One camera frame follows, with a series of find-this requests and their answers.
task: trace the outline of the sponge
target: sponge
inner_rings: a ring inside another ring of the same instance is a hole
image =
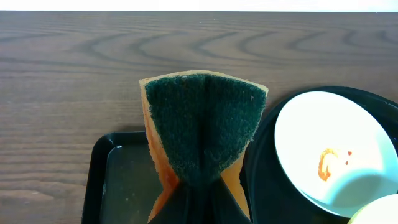
[[[164,188],[149,220],[179,182],[208,186],[220,176],[249,217],[239,173],[268,89],[202,70],[147,78],[140,87],[150,154]]]

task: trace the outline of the food stain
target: food stain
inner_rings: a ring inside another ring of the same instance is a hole
[[[318,175],[323,181],[327,181],[328,178],[331,176],[331,173],[329,171],[330,159],[325,161],[325,158],[328,157],[327,155],[335,156],[336,158],[338,158],[337,152],[333,149],[325,149],[322,152],[318,166]]]

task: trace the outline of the wooden table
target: wooden table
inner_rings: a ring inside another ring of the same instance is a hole
[[[0,223],[79,223],[91,149],[143,130],[138,80],[215,70],[398,101],[398,14],[0,12]]]

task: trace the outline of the wood grain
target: wood grain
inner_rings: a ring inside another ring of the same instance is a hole
[[[319,85],[398,101],[398,14],[0,12],[0,223],[79,223],[95,141],[143,127],[138,80],[193,69],[271,106]]]

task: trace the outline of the black round tray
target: black round tray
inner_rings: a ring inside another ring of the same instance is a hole
[[[341,86],[301,91],[279,103],[260,123],[245,158],[249,204],[254,223],[347,224],[349,218],[328,213],[307,200],[282,170],[275,151],[274,129],[280,110],[291,98],[310,91],[341,95],[362,106],[386,130],[398,149],[398,105],[375,94]]]

